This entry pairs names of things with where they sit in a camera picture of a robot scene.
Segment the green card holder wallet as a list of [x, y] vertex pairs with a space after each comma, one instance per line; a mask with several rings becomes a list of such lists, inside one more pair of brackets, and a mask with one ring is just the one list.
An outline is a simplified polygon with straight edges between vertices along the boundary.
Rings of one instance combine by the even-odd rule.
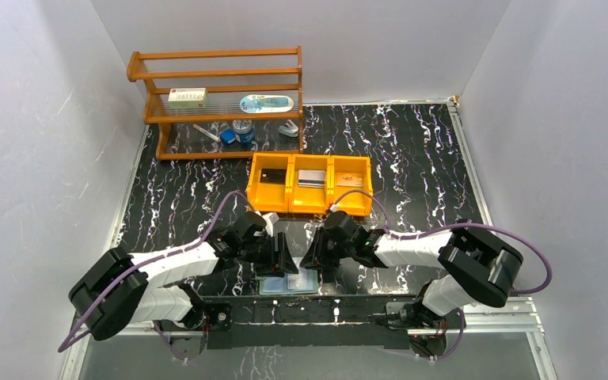
[[295, 257], [298, 274], [286, 274], [284, 277], [266, 277], [256, 275], [260, 295], [311, 295], [319, 288], [318, 271], [301, 268], [301, 257]]

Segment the yellow three-compartment bin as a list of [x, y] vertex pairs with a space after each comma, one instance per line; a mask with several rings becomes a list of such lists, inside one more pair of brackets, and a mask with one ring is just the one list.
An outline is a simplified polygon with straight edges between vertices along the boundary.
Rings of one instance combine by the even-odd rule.
[[333, 204], [367, 217], [373, 201], [371, 160], [364, 156], [254, 154], [246, 193], [258, 211], [324, 214]]

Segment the orange wooden shelf rack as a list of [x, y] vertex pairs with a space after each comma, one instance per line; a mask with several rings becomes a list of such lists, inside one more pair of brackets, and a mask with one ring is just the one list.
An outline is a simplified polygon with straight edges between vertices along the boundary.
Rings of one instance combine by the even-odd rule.
[[[146, 89], [144, 124], [158, 127], [155, 156], [159, 161], [207, 158], [250, 158], [251, 150], [174, 152], [171, 134], [177, 124], [231, 123], [234, 120], [293, 120], [302, 124], [302, 48], [143, 53], [135, 51], [127, 79]], [[176, 109], [169, 101], [173, 89], [203, 87], [203, 107]], [[240, 105], [248, 95], [288, 96], [287, 111], [248, 113]]]

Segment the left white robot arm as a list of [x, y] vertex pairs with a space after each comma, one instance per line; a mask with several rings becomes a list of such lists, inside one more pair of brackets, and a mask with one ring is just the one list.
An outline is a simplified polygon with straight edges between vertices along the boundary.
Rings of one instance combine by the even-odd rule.
[[205, 302], [187, 279], [253, 264], [259, 277], [298, 273], [277, 214], [247, 211], [227, 228], [213, 230], [170, 251], [104, 253], [71, 288], [69, 300], [95, 340], [107, 340], [132, 323], [171, 321], [181, 328], [226, 331], [231, 307]]

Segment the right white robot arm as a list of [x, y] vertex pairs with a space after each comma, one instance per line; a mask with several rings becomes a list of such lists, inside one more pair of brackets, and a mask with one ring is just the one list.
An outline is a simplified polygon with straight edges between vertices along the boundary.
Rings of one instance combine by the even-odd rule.
[[488, 226], [465, 219], [439, 232], [408, 235], [387, 228], [368, 230], [346, 212], [334, 211], [317, 228], [300, 265], [328, 270], [345, 258], [366, 268], [414, 265], [445, 270], [446, 276], [426, 284], [415, 302], [386, 309], [393, 321], [421, 324], [469, 304], [504, 306], [523, 265], [523, 255]]

